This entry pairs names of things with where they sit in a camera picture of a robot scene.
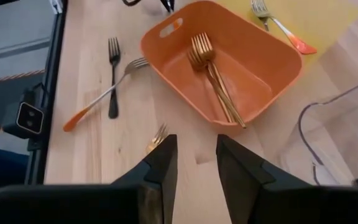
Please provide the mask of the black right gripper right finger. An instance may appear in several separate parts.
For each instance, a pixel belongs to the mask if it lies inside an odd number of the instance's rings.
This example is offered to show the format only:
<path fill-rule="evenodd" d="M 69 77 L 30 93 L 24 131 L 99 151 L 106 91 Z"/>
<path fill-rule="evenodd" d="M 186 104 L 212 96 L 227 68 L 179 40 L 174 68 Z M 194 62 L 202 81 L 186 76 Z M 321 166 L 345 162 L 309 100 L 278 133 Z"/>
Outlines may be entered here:
<path fill-rule="evenodd" d="M 296 224 L 310 206 L 306 182 L 220 134 L 218 172 L 232 224 Z"/>

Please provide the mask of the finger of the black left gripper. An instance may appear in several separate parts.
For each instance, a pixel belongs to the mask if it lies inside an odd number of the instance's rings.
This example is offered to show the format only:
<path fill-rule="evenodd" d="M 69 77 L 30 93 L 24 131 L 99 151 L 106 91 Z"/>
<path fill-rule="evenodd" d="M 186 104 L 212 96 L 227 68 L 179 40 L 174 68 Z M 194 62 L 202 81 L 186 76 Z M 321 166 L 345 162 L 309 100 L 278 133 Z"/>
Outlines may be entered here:
<path fill-rule="evenodd" d="M 171 13 L 175 10 L 175 0 L 160 0 L 167 12 Z"/>

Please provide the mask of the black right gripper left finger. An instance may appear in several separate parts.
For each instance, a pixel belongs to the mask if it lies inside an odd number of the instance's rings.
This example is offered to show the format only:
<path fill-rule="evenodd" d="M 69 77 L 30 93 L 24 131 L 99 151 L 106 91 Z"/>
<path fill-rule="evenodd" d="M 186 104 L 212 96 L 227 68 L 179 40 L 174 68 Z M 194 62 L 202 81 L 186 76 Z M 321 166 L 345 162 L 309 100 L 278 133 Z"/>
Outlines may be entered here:
<path fill-rule="evenodd" d="M 178 177 L 177 135 L 168 135 L 136 166 L 112 183 L 113 221 L 172 224 Z"/>

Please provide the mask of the gold fork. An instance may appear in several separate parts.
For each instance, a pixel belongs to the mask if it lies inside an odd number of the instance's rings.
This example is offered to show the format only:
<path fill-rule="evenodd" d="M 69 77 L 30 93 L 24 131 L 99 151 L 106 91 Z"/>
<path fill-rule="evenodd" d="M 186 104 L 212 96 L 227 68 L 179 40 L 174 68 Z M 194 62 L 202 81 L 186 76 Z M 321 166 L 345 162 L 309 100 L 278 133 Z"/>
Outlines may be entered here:
<path fill-rule="evenodd" d="M 229 106 L 229 98 L 227 97 L 227 94 L 225 94 L 225 92 L 223 91 L 222 85 L 218 82 L 218 75 L 214 71 L 212 63 L 202 61 L 201 57 L 194 50 L 190 50 L 188 52 L 188 58 L 194 70 L 206 70 L 208 72 L 206 77 L 209 80 L 211 86 L 213 87 L 215 94 L 217 95 L 217 98 L 219 100 L 221 108 L 224 111 L 227 121 L 230 123 L 236 123 L 237 119 L 234 117 L 234 112 Z"/>
<path fill-rule="evenodd" d="M 167 124 L 163 123 L 154 138 L 149 142 L 145 151 L 147 154 L 151 153 L 167 136 L 169 135 Z"/>

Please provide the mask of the wooden utensil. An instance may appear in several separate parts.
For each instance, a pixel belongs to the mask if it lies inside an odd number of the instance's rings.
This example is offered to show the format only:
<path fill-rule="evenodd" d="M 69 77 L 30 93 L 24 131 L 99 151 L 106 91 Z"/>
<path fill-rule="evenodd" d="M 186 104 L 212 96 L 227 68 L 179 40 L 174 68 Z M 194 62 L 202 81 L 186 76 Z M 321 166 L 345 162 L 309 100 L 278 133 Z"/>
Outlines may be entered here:
<path fill-rule="evenodd" d="M 201 57 L 202 61 L 205 62 L 211 62 L 214 71 L 218 75 L 218 82 L 222 85 L 223 91 L 225 94 L 227 94 L 227 97 L 229 98 L 229 106 L 234 112 L 234 117 L 237 119 L 237 124 L 239 124 L 242 128 L 246 128 L 246 124 L 244 120 L 241 118 L 237 108 L 235 107 L 233 101 L 231 100 L 231 97 L 226 89 L 226 86 L 223 82 L 223 78 L 220 75 L 217 67 L 214 64 L 214 58 L 215 58 L 215 51 L 213 49 L 213 46 L 209 40 L 209 37 L 207 33 L 203 32 L 200 34 L 197 34 L 191 38 L 191 49 L 198 53 L 198 55 Z"/>

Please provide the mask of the black fork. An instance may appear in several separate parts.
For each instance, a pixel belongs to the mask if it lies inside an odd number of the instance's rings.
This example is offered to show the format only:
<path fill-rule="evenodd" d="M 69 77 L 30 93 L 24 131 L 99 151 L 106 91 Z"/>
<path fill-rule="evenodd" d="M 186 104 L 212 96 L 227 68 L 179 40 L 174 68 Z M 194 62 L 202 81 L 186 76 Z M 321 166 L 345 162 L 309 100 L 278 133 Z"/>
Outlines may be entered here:
<path fill-rule="evenodd" d="M 121 51 L 117 37 L 109 38 L 108 40 L 108 51 L 109 51 L 109 63 L 112 68 L 112 85 L 116 83 L 115 68 L 121 60 Z M 111 92 L 111 98 L 109 102 L 109 114 L 110 119 L 115 119 L 119 116 L 119 108 L 117 103 L 117 94 L 113 90 Z"/>

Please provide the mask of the orange plastic bin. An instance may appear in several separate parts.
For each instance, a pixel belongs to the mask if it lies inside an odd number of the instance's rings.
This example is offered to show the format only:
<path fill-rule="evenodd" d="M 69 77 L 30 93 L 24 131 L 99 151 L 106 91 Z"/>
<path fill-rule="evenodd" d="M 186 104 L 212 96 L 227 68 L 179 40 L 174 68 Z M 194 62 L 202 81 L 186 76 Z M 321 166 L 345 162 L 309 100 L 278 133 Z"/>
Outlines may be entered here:
<path fill-rule="evenodd" d="M 196 1 L 147 31 L 143 56 L 167 85 L 219 134 L 237 135 L 206 78 L 187 53 L 191 38 L 206 33 L 216 51 L 214 62 L 245 123 L 267 109 L 300 76 L 303 61 L 290 45 L 213 1 Z"/>

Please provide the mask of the clear plastic bin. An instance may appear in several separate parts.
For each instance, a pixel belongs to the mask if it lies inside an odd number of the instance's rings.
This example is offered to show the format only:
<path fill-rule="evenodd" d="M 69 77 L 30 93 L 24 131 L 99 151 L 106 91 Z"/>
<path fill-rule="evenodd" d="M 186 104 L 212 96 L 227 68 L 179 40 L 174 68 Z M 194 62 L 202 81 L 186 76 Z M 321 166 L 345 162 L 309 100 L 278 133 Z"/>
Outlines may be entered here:
<path fill-rule="evenodd" d="M 358 85 L 305 106 L 278 161 L 312 185 L 358 186 Z"/>

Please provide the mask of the black clamp box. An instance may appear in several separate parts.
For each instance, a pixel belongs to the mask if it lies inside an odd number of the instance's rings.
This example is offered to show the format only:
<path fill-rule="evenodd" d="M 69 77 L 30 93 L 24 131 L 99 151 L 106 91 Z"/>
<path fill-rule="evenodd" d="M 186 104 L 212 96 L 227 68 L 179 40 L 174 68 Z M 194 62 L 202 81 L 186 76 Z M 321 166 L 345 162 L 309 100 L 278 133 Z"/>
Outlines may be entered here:
<path fill-rule="evenodd" d="M 6 106 L 2 130 L 21 139 L 36 138 L 42 132 L 44 112 L 35 107 L 35 90 L 26 88 L 19 101 Z"/>

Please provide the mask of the yellow plastic bin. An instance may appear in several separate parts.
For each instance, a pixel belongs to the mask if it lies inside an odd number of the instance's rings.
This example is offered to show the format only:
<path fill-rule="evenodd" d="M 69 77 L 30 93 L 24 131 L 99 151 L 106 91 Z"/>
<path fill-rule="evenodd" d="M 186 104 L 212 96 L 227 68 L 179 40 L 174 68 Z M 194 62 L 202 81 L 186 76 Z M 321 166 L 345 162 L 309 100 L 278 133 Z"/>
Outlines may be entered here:
<path fill-rule="evenodd" d="M 273 17 L 317 52 L 304 55 L 303 67 L 315 63 L 358 17 L 352 0 L 264 0 Z"/>

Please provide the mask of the black aluminium table frame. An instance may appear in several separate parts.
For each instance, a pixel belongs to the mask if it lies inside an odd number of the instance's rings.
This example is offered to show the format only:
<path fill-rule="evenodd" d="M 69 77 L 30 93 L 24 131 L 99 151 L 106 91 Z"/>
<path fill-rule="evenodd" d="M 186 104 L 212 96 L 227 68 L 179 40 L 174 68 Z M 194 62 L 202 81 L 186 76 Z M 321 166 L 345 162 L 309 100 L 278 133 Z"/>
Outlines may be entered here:
<path fill-rule="evenodd" d="M 46 173 L 47 154 L 65 21 L 68 11 L 68 0 L 52 0 L 52 6 L 56 9 L 57 15 L 54 19 L 50 38 L 45 75 L 40 86 L 36 88 L 37 98 L 35 100 L 35 106 L 44 112 L 44 119 L 41 133 L 35 138 L 30 139 L 27 145 L 30 156 L 24 182 L 26 185 L 43 184 Z"/>

